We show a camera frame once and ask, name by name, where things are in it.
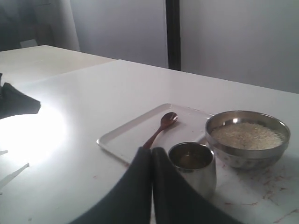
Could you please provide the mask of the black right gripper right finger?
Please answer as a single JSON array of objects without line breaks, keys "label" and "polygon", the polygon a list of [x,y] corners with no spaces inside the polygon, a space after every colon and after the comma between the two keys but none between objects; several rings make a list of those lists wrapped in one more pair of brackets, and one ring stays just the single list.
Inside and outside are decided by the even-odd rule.
[{"label": "black right gripper right finger", "polygon": [[200,196],[176,171],[166,151],[152,149],[153,196],[157,224],[239,224]]}]

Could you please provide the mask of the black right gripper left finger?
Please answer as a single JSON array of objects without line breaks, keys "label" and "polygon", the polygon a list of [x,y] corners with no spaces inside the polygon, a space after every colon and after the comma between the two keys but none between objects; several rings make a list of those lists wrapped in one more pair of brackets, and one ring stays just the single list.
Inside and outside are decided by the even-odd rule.
[{"label": "black right gripper left finger", "polygon": [[139,148],[117,184],[73,224],[149,224],[152,197],[152,157]]}]

